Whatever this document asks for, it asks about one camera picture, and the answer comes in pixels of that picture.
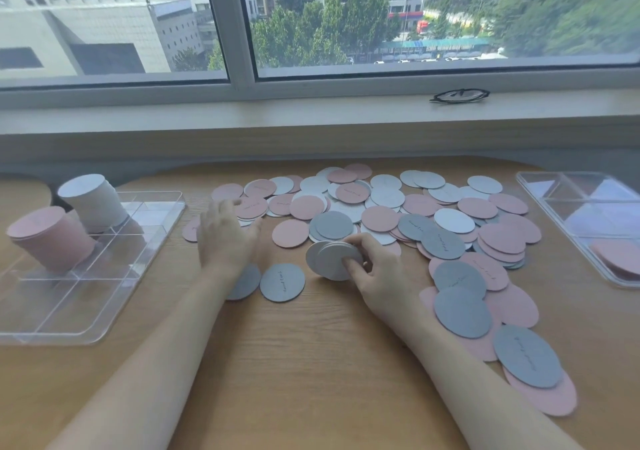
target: forearm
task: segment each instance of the forearm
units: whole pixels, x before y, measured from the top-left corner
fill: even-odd
[[[472,450],[581,446],[479,361],[421,307],[399,335],[418,357]]]
[[[212,326],[239,270],[202,271],[172,313],[48,450],[161,450],[171,440]]]

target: window sill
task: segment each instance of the window sill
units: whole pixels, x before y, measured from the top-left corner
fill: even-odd
[[[364,96],[10,110],[0,116],[0,158],[229,160],[631,147],[640,146],[629,126],[640,116],[639,93],[516,92],[467,105],[433,104],[428,96]]]

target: glass pane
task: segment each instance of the glass pane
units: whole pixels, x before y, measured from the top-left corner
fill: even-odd
[[[263,78],[640,58],[640,0],[244,1]]]
[[[226,80],[209,0],[0,0],[0,88]]]

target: clear plastic tray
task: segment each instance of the clear plastic tray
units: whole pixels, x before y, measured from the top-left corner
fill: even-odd
[[[602,276],[640,288],[640,280],[622,278],[590,248],[604,238],[640,244],[640,194],[599,172],[518,172],[516,178]]]
[[[92,236],[89,258],[63,274],[24,255],[0,275],[0,344],[75,346],[99,341],[184,210],[181,192],[119,192],[129,217]]]

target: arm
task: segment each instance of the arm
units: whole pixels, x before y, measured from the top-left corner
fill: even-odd
[[[580,450],[486,364],[471,356],[411,291],[399,257],[369,234],[345,239],[372,270],[345,265],[367,306],[401,337],[430,375],[472,450]]]
[[[167,448],[218,312],[250,260],[260,221],[243,232],[231,201],[209,205],[198,228],[200,275],[47,450]]]

